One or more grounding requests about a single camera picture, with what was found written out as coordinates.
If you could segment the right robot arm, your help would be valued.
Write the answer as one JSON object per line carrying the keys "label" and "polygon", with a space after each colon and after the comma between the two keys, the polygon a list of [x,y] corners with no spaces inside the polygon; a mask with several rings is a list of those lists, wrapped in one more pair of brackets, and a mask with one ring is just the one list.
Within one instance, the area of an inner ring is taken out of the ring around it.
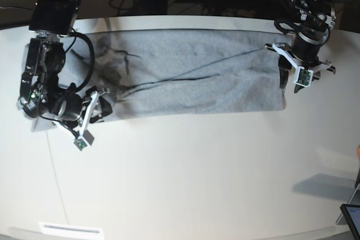
{"label": "right robot arm", "polygon": [[[24,71],[21,76],[18,104],[26,117],[41,118],[54,123],[70,134],[79,148],[92,144],[94,137],[87,130],[113,112],[104,99],[108,88],[96,86],[79,93],[91,81],[96,56],[93,43],[83,33],[73,29],[82,0],[37,0],[29,29],[36,33],[30,40]],[[82,40],[89,49],[87,74],[81,84],[59,86],[59,76],[65,65],[67,51],[60,39],[72,37]]]}

